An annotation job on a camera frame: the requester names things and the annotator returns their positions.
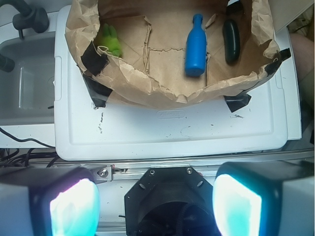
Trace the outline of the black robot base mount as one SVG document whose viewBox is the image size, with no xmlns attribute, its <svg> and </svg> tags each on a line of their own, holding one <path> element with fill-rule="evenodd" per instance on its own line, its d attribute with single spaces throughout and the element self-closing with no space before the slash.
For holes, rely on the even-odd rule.
<svg viewBox="0 0 315 236">
<path fill-rule="evenodd" d="M 219 236 L 213 186 L 186 168 L 146 172 L 125 194 L 128 236 Z"/>
</svg>

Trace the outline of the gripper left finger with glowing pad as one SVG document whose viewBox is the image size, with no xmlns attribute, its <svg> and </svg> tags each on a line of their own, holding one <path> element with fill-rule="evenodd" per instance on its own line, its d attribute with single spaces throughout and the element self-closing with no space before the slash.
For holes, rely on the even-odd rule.
<svg viewBox="0 0 315 236">
<path fill-rule="evenodd" d="M 99 215 L 99 191 L 86 168 L 0 171 L 2 236 L 93 236 Z"/>
</svg>

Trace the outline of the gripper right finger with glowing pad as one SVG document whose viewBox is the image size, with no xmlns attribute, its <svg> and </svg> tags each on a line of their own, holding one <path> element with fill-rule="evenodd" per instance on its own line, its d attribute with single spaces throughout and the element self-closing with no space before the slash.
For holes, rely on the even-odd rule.
<svg viewBox="0 0 315 236">
<path fill-rule="evenodd" d="M 213 185 L 212 202 L 223 236 L 313 236 L 314 164 L 223 163 Z"/>
</svg>

